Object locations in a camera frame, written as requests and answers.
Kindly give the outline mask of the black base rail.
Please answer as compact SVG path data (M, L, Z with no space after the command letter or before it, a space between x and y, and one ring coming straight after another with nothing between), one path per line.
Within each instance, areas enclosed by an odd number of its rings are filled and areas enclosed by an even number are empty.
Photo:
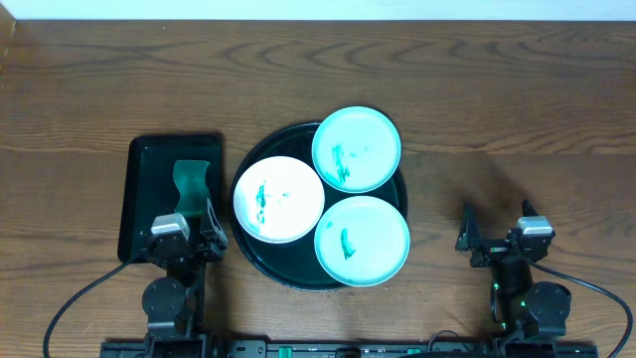
M486 343L436 341L431 344L297 343L261 340L190 342L103 342L100 358L410 358L410 357L566 357L599 355L588 344L512 343L498 351Z

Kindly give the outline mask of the white plate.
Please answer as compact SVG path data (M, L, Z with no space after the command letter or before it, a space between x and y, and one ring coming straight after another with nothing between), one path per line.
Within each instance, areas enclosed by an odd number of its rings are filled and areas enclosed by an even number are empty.
M321 179L305 162L273 156L250 165L233 194L240 226L256 239L286 244L308 234L325 205Z

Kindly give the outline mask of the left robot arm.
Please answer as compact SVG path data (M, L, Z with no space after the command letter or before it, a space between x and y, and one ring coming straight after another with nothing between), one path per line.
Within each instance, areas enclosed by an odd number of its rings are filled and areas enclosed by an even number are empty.
M204 330L205 275L207 265L223 258L228 238L221 228L212 201L195 217L193 233L179 214L158 216L142 250L144 259L164 269L143 292L147 315L148 357L213 357L215 347Z

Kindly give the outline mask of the green scouring sponge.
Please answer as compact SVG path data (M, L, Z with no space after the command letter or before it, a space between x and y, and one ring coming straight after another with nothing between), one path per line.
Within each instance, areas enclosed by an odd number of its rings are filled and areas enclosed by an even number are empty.
M207 209L211 198L207 186L207 171L210 163L205 160L177 160L173 168L173 181L179 192L175 208L185 218L200 217Z

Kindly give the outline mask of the mint green plate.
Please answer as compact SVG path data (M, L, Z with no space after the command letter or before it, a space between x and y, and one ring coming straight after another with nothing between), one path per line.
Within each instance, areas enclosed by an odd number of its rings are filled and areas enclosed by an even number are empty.
M401 140L395 125L380 111L349 106L319 124L311 156L318 175L329 186L361 194L379 188L395 174Z
M320 219L314 248L323 270L348 286L374 286L392 278L406 262L410 234L390 203L354 196L330 207Z

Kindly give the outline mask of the rectangular black tray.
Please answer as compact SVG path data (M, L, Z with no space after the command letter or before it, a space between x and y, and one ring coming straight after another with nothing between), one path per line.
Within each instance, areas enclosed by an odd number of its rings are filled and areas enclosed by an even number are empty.
M175 214L179 192L173 181L177 160L210 163L207 186L214 210L220 206L223 179L223 137L219 133L141 135L129 145L117 257L136 258L158 216ZM186 218L192 232L199 226Z

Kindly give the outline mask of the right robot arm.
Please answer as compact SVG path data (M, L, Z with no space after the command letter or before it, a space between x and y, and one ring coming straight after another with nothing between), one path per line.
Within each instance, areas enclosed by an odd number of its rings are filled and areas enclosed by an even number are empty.
M491 312L504 333L494 339L498 355L510 355L523 345L553 347L565 336L571 293L563 285L535 281L531 265L548 254L556 232L530 201L522 203L522 217L504 239L484 239L472 205L463 209L457 252L471 254L470 265L492 274Z

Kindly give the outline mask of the round black tray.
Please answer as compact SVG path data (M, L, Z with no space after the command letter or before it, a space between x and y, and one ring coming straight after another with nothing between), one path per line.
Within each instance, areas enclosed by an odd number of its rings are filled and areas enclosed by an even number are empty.
M318 123L295 124L280 129L261 140L238 167L231 189L232 226L236 241L246 258L270 278L298 289L330 290L344 285L329 276L319 264L314 248L316 227L334 204L354 196L371 196L393 205L406 220L405 184L397 171L384 185L370 192L350 194L329 186L318 175L311 156L312 140ZM270 244L251 236L239 224L234 212L233 194L239 176L255 162L273 156L288 156L308 164L322 181L325 205L315 227L302 238L286 244Z

